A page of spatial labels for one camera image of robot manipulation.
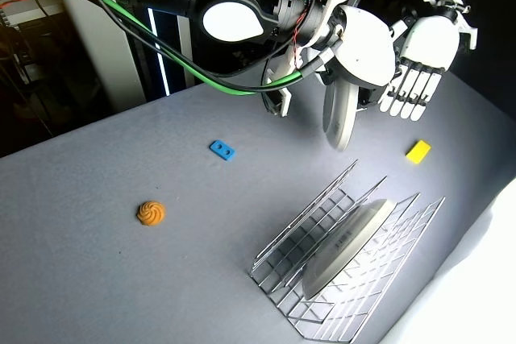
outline gray table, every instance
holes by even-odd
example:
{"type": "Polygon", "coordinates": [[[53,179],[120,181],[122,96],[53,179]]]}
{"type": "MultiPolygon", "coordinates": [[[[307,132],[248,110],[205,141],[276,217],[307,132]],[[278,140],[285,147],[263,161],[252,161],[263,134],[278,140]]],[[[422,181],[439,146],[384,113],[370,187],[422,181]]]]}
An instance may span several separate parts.
{"type": "Polygon", "coordinates": [[[258,96],[199,86],[0,160],[0,342],[301,342],[247,269],[357,158],[351,193],[388,175],[378,197],[447,196],[364,332],[378,341],[516,173],[516,126],[447,74],[419,123],[361,112],[338,153],[323,88],[294,91],[279,119],[258,96]],[[404,156],[417,139],[433,146],[419,166],[404,156]],[[167,206],[158,227],[135,218],[147,200],[167,206]]]}

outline yellow block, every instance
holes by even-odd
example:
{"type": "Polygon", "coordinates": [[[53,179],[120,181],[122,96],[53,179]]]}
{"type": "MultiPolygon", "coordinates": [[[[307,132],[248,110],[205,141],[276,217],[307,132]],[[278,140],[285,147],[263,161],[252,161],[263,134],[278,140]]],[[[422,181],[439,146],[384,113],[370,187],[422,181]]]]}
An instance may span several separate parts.
{"type": "Polygon", "coordinates": [[[427,156],[432,146],[423,141],[419,140],[416,145],[406,154],[406,158],[413,163],[419,164],[427,156]]]}

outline green cable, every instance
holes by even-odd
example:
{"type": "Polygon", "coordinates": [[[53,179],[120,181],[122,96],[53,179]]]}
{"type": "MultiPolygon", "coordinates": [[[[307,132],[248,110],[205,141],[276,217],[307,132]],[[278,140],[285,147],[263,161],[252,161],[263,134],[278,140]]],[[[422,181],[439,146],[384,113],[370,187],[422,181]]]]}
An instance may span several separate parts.
{"type": "MultiPolygon", "coordinates": [[[[146,29],[147,31],[151,32],[147,26],[145,26],[143,23],[141,23],[133,14],[131,14],[130,12],[128,12],[126,9],[124,9],[122,6],[120,6],[115,0],[102,0],[105,4],[107,4],[109,7],[111,7],[112,9],[118,11],[119,13],[127,16],[130,20],[132,20],[133,22],[137,23],[138,25],[140,25],[142,28],[146,29]]],[[[188,63],[184,62],[183,60],[181,60],[181,58],[178,58],[176,57],[175,55],[173,55],[173,53],[169,52],[168,50],[164,50],[165,52],[167,52],[167,54],[169,54],[169,56],[174,59],[179,65],[181,65],[183,68],[186,68],[186,70],[188,70],[190,73],[192,73],[195,77],[197,77],[199,80],[207,83],[208,85],[220,90],[220,91],[223,91],[224,93],[228,93],[228,94],[233,94],[233,95],[237,95],[237,96],[245,96],[245,95],[249,95],[249,94],[254,94],[252,92],[242,92],[242,91],[239,91],[239,90],[233,90],[233,89],[229,89],[223,85],[220,85],[219,83],[211,80],[209,77],[207,77],[205,74],[202,74],[200,72],[198,72],[196,69],[192,68],[188,63]]],[[[298,79],[299,77],[301,77],[301,73],[299,71],[296,71],[292,74],[289,74],[288,76],[286,77],[283,77],[277,81],[274,81],[268,85],[270,86],[276,86],[276,85],[282,85],[286,82],[290,82],[290,81],[293,81],[293,80],[296,80],[298,79]]]]}

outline wire basket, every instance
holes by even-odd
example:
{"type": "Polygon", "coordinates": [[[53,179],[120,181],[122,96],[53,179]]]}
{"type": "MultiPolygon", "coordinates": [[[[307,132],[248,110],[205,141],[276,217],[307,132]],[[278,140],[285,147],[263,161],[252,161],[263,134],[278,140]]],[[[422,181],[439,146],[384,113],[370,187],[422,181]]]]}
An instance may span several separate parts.
{"type": "Polygon", "coordinates": [[[306,263],[330,232],[352,216],[385,181],[382,179],[353,200],[344,191],[343,183],[356,163],[288,224],[252,265],[254,281],[294,328],[311,340],[353,342],[358,337],[444,202],[443,197],[410,212],[420,194],[399,201],[353,260],[317,296],[306,300],[302,291],[306,263]]]}

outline plate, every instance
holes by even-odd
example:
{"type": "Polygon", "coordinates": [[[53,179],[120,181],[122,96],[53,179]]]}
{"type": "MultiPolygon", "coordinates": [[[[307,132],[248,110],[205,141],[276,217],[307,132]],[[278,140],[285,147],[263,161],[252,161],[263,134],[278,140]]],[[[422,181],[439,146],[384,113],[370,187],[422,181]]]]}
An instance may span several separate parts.
{"type": "Polygon", "coordinates": [[[303,272],[302,287],[307,300],[323,290],[351,262],[395,207],[396,203],[388,199],[362,205],[331,232],[303,272]]]}

